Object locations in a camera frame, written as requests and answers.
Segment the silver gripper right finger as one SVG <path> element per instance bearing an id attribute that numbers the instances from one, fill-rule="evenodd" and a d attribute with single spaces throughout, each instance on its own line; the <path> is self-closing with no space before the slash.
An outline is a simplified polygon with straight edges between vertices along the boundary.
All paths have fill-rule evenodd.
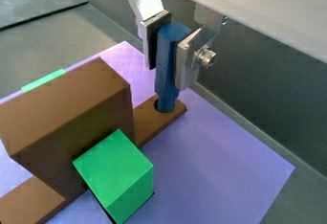
<path id="1" fill-rule="evenodd" d="M 199 68 L 209 69 L 218 57 L 214 40 L 227 17 L 201 4 L 195 4 L 194 20 L 201 27 L 177 45 L 175 86 L 186 90 L 197 81 Z"/>

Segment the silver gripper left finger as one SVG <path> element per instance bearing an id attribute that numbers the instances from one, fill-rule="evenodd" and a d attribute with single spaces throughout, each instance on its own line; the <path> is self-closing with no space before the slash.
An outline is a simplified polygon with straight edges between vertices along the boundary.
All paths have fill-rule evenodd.
<path id="1" fill-rule="evenodd" d="M 157 67 L 158 31 L 171 22 L 171 13 L 165 9 L 163 0 L 129 0 L 134 10 L 138 36 L 143 40 L 143 53 L 150 69 Z"/>

